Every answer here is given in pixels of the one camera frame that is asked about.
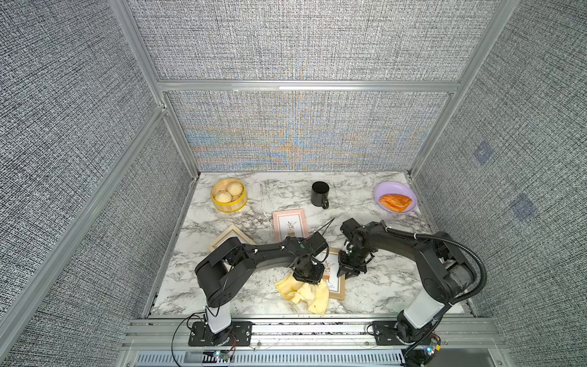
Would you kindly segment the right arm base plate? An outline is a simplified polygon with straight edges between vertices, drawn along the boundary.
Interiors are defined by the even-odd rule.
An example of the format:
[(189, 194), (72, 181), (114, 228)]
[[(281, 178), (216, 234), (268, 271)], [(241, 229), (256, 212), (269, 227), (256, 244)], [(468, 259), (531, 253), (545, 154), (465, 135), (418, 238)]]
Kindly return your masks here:
[(374, 321), (370, 325), (370, 333), (374, 336), (378, 346), (399, 346), (408, 348), (416, 341), (419, 341), (431, 329), (432, 325), (433, 323), (430, 322), (422, 331), (417, 331), (415, 336), (409, 336), (410, 340), (408, 342), (400, 339), (396, 321)]

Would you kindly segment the pink picture frame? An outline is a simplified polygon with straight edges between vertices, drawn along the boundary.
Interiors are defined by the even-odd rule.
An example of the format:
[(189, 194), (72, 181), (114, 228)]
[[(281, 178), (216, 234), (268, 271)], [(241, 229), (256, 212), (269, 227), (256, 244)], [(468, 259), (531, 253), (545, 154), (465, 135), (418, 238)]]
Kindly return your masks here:
[(277, 243), (287, 237), (307, 238), (309, 236), (305, 212), (302, 209), (273, 212), (273, 221)]

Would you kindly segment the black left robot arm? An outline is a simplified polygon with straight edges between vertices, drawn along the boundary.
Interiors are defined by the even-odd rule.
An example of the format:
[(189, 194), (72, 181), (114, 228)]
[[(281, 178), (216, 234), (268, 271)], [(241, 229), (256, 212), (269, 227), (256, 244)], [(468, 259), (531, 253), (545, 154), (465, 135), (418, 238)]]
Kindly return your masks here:
[(318, 232), (308, 238), (288, 236), (264, 246), (242, 243), (236, 237), (224, 241), (194, 270), (206, 296), (209, 331), (217, 335), (231, 326), (228, 303), (255, 272), (289, 268), (295, 281), (318, 285), (325, 266), (316, 257), (327, 249), (327, 241)]

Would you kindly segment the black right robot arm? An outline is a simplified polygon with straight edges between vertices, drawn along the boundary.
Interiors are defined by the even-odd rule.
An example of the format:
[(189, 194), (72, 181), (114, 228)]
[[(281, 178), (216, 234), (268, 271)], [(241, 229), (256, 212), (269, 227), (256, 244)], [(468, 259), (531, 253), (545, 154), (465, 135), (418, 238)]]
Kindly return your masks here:
[(444, 232), (410, 233), (393, 229), (383, 221), (363, 226), (353, 219), (343, 222), (340, 230), (346, 238), (346, 250), (338, 255), (339, 278), (367, 272), (379, 250), (400, 255), (416, 265), (423, 290), (391, 327), (397, 342), (409, 347), (429, 339), (453, 305), (477, 295), (487, 283), (481, 258)]

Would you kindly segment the wooden picture frame deer print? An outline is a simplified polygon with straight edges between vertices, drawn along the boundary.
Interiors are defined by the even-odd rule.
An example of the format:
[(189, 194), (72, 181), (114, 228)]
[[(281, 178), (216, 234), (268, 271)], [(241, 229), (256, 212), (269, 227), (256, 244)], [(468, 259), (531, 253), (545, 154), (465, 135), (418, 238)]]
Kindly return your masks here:
[(327, 283), (330, 298), (344, 301), (345, 300), (345, 278), (338, 276), (339, 271), (339, 249), (330, 249), (327, 257), (323, 261), (325, 270), (323, 280)]

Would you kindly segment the yellow microfibre cloth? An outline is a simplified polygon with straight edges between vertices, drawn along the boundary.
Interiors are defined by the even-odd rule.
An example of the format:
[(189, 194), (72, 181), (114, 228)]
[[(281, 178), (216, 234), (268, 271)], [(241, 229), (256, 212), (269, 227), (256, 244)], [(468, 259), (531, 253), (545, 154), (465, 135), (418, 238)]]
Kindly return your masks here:
[(293, 304), (304, 302), (310, 313), (323, 316), (327, 311), (330, 290), (325, 280), (321, 280), (319, 284), (310, 284), (298, 281), (290, 274), (278, 281), (275, 287), (284, 300)]

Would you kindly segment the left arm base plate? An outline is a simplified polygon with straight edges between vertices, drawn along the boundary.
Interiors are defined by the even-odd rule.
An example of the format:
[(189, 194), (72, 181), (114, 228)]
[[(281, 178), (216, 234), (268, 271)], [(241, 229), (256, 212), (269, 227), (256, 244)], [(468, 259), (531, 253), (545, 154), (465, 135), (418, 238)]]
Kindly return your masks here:
[(230, 326), (213, 333), (206, 322), (195, 322), (191, 326), (189, 347), (249, 347), (252, 338), (252, 322), (232, 321)]

